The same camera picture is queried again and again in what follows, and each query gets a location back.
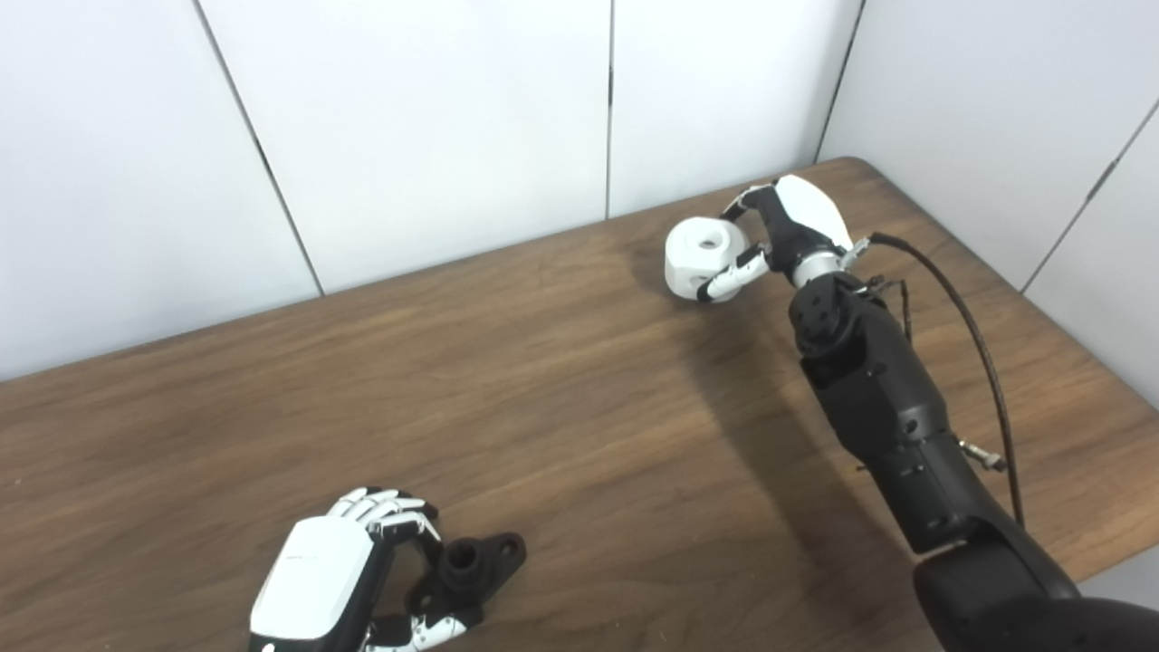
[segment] mounting hole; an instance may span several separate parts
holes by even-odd
[[[723,242],[724,242],[724,239],[721,237],[720,233],[709,233],[709,234],[705,235],[704,239],[700,240],[700,248],[701,249],[715,249],[716,247],[721,246],[721,243],[723,243]]]
[[[452,569],[469,569],[479,559],[479,551],[469,543],[459,543],[446,549],[446,563]]]

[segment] black mechanical part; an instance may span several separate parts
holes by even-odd
[[[913,586],[946,652],[1159,650],[1159,613],[1114,600],[1051,600],[998,542],[926,559],[914,569]]]
[[[484,540],[460,539],[407,596],[407,610],[435,623],[449,615],[473,627],[489,600],[527,559],[523,537],[504,533]]]
[[[1076,598],[1057,564],[1015,523],[970,469],[946,402],[880,300],[845,273],[817,278],[793,298],[801,367],[841,442],[873,475],[914,552],[997,541],[1014,551],[1043,595]],[[819,322],[839,328],[806,329]]]

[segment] cable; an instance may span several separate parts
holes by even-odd
[[[1022,512],[1022,490],[1020,489],[1018,479],[1018,464],[1014,461],[1014,435],[1011,433],[1011,419],[1006,411],[1006,398],[1003,396],[1003,388],[998,382],[998,372],[994,369],[994,361],[990,358],[990,350],[986,349],[986,343],[982,339],[982,331],[978,330],[978,322],[974,320],[974,315],[970,314],[970,308],[965,306],[965,301],[962,300],[962,294],[954,288],[949,278],[942,273],[941,269],[938,269],[938,265],[934,264],[932,259],[926,257],[926,255],[918,249],[913,248],[913,244],[901,237],[895,237],[894,235],[887,235],[884,233],[874,233],[873,235],[869,235],[869,242],[874,244],[885,244],[887,247],[892,247],[913,256],[923,264],[923,266],[933,273],[934,278],[938,279],[938,283],[940,283],[942,288],[946,290],[949,299],[954,301],[957,310],[962,313],[962,318],[965,321],[967,329],[970,330],[970,337],[974,338],[974,346],[977,347],[978,356],[982,358],[982,366],[986,369],[986,379],[990,381],[990,391],[994,396],[994,410],[998,412],[998,426],[1003,435],[1003,452],[1006,455],[1006,472],[1009,476],[1011,505],[1014,508],[1014,520],[1018,521],[1019,526],[1025,528],[1026,517]],[[909,302],[909,291],[905,285],[902,285],[902,300],[906,303]],[[906,318],[906,334],[909,334],[909,318]]]
[[[905,331],[905,342],[913,344],[913,320],[910,318],[910,286],[906,284],[905,278],[898,278],[896,280],[885,280],[884,276],[874,276],[869,279],[867,288],[869,290],[869,295],[874,298],[881,296],[885,293],[885,290],[898,286],[902,288],[902,325]]]

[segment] wooden table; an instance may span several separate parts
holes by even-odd
[[[867,164],[802,175],[854,236],[907,237],[962,290],[1029,528],[1063,566],[1081,579],[1159,543],[1147,404]],[[438,505],[450,539],[526,537],[447,652],[935,650],[913,559],[797,371],[789,285],[714,306],[664,286],[668,229],[735,190],[0,386],[0,647],[242,650],[291,525],[380,484]],[[911,280],[957,432],[997,449],[941,290],[889,249],[859,270]]]

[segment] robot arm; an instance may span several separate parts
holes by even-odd
[[[853,244],[837,207],[818,195],[786,176],[742,192],[721,218],[735,220],[750,206],[760,212],[772,242],[760,248],[765,264],[797,287],[789,321],[802,372],[910,548],[933,554],[913,581],[946,651],[1159,650],[1159,613],[1080,598],[978,481],[901,325],[847,271],[868,242],[889,236]],[[737,277],[744,264],[753,263],[738,258],[707,280],[699,298],[714,300],[717,278]]]

